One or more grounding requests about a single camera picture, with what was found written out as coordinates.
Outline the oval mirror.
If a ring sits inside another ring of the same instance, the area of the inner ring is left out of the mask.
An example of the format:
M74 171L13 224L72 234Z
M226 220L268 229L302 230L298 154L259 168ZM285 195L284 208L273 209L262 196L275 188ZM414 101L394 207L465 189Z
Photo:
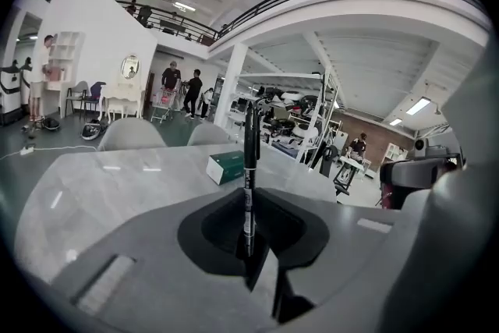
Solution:
M140 60L136 55L128 55L124 58L121 65L121 76L125 80L133 79L140 69Z

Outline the shopping cart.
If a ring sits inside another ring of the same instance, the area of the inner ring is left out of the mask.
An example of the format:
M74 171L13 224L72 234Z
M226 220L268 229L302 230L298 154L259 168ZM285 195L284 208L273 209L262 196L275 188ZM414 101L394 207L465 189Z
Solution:
M177 91L175 89L161 88L153 97L152 114L150 121L158 121L162 124L164 121L173 118L174 103Z

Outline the grey shell chair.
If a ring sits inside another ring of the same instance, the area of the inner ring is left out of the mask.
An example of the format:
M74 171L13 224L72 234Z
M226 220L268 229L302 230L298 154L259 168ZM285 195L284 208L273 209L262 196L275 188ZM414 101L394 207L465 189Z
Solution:
M98 151L123 151L167 147L156 127L147 120L124 118L112 122Z
M188 146L230 144L229 135L213 123L199 124L191 133Z

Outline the dark grey chair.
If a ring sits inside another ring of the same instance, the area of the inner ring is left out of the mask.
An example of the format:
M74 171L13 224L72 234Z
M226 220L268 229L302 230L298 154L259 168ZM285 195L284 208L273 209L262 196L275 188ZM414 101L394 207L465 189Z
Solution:
M67 117L75 112L75 104L78 104L80 109L83 107L83 99L87 96L89 90L86 81L80 81L72 87L68 87L65 93L64 116Z

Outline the white dressing table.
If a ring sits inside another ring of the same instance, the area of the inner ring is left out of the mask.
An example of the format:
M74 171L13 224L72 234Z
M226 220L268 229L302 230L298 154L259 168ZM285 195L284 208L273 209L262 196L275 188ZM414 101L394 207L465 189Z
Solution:
M98 103L100 109L98 120L101 121L106 114L112 113L111 120L114 121L117 112L125 118L128 115L129 105L134 105L135 116L138 119L143 118L143 96L144 90L132 84L103 85Z

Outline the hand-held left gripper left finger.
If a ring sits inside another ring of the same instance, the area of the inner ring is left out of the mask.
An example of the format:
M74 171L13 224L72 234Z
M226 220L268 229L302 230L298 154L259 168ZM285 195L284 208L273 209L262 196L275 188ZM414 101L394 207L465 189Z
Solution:
M208 274L177 239L207 194L139 214L81 253L53 279L67 321L84 333L262 333L268 310L242 278Z

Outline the white shelf unit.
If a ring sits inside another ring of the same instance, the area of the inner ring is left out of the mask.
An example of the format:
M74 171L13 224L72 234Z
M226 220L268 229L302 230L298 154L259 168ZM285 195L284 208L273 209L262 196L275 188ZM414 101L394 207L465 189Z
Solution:
M44 82L41 110L45 115L58 113L63 119L71 111L69 93L78 84L76 76L85 33L60 31L53 39L48 57L49 74Z

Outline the green and white box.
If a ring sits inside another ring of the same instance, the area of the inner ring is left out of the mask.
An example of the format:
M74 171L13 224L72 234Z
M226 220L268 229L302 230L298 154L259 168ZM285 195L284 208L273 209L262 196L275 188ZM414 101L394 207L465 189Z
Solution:
M244 177L246 170L242 151L212 154L206 167L207 175L219 186Z

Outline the grey marble table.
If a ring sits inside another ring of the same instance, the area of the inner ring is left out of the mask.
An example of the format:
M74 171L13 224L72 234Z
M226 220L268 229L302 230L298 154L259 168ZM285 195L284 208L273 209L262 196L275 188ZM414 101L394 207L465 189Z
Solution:
M206 173L213 154L241 145L64 154L41 176L19 218L14 259L50 282L88 247L130 218L194 197L230 192Z

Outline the black pen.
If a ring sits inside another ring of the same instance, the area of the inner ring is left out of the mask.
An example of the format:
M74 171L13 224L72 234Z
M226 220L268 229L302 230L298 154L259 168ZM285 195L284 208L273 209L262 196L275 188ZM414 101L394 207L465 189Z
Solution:
M253 255L254 237L256 231L255 214L253 209L253 192L256 188L257 161L259 159L259 109L257 103L248 104L245 121L244 138L244 216L243 224L245 257Z

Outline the chair with purple cloth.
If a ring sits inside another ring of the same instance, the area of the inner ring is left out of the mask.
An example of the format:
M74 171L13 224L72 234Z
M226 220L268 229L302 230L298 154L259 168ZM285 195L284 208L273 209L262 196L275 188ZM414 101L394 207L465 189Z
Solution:
M105 86L106 82L97 81L89 89L83 91L82 109L84 118L87 117L89 112L97 113L97 108L101 99L101 91Z

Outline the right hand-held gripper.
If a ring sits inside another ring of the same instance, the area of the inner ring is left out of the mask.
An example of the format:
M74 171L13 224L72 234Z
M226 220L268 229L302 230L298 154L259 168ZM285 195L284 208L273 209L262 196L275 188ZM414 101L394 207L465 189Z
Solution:
M465 166L430 191L377 333L499 333L499 44L445 108Z

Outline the black office chair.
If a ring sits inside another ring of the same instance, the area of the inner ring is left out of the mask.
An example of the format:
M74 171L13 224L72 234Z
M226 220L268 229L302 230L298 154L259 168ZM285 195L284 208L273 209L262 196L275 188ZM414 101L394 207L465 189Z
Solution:
M383 209L401 210L409 194L431 189L442 175L458 168L462 168L460 154L384 163L379 171L379 203Z

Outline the ceiling light panel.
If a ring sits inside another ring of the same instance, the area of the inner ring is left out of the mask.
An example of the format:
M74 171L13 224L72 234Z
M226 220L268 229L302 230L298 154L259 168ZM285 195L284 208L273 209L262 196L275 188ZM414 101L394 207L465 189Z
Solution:
M416 113L423 110L427 105L431 103L431 100L427 97L421 97L414 105L412 105L407 111L407 115L415 115Z

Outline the white metal shelving rack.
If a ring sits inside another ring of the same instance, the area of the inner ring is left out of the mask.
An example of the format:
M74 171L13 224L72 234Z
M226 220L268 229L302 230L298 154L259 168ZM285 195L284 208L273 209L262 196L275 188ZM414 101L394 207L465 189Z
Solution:
M260 142L313 166L337 130L331 125L337 97L328 73L243 73L236 77L224 128L242 141L246 113L253 106L259 112Z

